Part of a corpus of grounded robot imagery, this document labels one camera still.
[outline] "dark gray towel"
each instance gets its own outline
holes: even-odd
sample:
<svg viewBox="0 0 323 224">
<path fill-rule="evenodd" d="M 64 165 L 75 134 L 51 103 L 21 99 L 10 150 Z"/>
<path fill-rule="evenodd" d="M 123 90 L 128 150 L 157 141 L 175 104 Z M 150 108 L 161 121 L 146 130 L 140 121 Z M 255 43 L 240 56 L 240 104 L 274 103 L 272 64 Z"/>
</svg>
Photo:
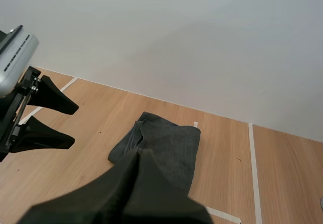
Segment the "dark gray towel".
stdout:
<svg viewBox="0 0 323 224">
<path fill-rule="evenodd" d="M 144 112 L 112 149 L 108 160 L 116 163 L 131 149 L 151 149 L 166 179 L 187 195 L 194 176 L 200 134 L 196 127 L 178 126 Z"/>
</svg>

